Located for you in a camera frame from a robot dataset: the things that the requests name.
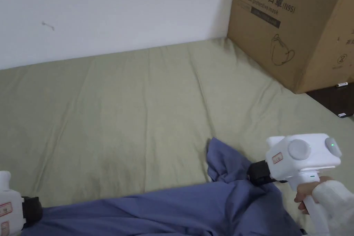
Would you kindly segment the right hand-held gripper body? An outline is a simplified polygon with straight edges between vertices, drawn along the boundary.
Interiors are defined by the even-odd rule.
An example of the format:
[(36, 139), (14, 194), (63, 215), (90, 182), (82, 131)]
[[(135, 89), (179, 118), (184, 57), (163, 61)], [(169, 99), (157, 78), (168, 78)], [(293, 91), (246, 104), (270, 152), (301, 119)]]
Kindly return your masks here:
[(265, 160), (252, 163), (247, 171), (255, 186), (281, 182), (297, 191), (300, 184), (319, 182), (322, 171), (341, 164), (338, 144), (324, 133), (272, 136), (266, 142)]

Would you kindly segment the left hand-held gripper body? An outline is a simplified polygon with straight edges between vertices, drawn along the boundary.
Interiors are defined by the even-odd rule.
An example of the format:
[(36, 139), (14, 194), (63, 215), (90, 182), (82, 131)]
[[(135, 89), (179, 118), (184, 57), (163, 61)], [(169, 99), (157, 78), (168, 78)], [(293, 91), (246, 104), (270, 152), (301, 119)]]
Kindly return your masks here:
[(39, 197), (25, 197), (10, 189), (11, 173), (0, 172), (0, 230), (22, 231), (43, 217)]

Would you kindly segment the person's right hand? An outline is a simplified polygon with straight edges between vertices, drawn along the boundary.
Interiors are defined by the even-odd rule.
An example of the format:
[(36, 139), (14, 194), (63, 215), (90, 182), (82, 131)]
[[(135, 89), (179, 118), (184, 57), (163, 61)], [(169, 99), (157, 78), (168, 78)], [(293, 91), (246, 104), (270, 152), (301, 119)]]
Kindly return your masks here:
[(331, 180), (329, 177), (320, 177), (320, 181), (299, 184), (297, 187), (297, 193), (294, 198), (294, 202), (299, 203), (298, 209), (305, 215), (309, 215), (307, 207), (305, 206), (304, 200), (307, 196), (312, 196), (313, 190), (321, 183)]

